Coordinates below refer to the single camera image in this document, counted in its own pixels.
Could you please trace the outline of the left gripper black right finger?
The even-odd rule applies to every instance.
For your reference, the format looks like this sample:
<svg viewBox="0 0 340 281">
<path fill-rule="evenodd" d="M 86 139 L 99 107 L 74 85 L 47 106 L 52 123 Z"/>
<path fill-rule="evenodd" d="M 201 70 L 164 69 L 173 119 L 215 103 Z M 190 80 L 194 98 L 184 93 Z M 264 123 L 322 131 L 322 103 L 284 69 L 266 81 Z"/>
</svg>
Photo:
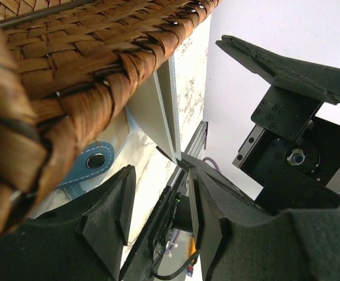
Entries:
<svg viewBox="0 0 340 281">
<path fill-rule="evenodd" d="M 201 169 L 188 175 L 204 280 L 340 280 L 340 210 L 271 216 Z"/>
</svg>

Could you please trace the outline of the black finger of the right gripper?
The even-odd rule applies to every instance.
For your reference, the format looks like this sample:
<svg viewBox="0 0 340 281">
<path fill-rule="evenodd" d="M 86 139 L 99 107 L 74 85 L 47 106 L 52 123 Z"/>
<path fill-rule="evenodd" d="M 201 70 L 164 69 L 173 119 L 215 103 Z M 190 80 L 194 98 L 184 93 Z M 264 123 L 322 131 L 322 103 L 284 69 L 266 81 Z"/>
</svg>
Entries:
<svg viewBox="0 0 340 281">
<path fill-rule="evenodd" d="M 340 104 L 340 68 L 281 56 L 229 35 L 223 35 L 216 45 L 272 86 Z"/>
<path fill-rule="evenodd" d="M 206 162 L 195 158 L 184 152 L 181 153 L 181 160 L 175 159 L 176 164 L 183 170 L 189 170 L 191 167 L 195 167 L 204 171 L 209 177 L 216 179 L 218 181 L 226 181 L 225 176 L 214 169 L 212 166 Z"/>
</svg>

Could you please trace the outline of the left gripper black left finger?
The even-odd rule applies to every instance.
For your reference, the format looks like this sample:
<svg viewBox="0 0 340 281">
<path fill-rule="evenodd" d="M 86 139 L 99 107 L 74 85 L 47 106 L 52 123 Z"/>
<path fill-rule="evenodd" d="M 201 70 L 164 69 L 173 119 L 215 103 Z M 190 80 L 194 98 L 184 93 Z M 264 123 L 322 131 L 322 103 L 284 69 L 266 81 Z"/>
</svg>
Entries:
<svg viewBox="0 0 340 281">
<path fill-rule="evenodd" d="M 128 165 L 0 238 L 0 280 L 118 280 L 135 185 Z"/>
</svg>

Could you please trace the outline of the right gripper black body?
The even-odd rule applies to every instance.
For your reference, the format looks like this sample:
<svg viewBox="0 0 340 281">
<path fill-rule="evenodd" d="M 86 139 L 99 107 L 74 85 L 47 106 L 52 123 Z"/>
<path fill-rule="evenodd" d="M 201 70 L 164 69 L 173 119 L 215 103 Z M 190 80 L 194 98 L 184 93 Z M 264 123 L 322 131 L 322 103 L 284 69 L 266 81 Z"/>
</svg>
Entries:
<svg viewBox="0 0 340 281">
<path fill-rule="evenodd" d="M 317 117 L 321 101 L 270 87 L 234 165 L 262 186 L 268 211 L 340 208 L 340 125 Z"/>
</svg>

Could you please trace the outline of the blue leather card holder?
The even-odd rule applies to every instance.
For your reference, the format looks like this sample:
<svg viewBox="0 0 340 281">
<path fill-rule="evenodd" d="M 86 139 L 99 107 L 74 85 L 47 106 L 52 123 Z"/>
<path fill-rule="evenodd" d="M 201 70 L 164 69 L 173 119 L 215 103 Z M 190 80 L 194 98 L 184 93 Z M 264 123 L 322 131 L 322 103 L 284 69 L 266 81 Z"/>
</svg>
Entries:
<svg viewBox="0 0 340 281">
<path fill-rule="evenodd" d="M 171 161 L 181 159 L 173 57 L 138 88 L 118 117 L 81 152 L 57 189 L 73 200 L 98 186 L 134 132 L 150 137 Z"/>
</svg>

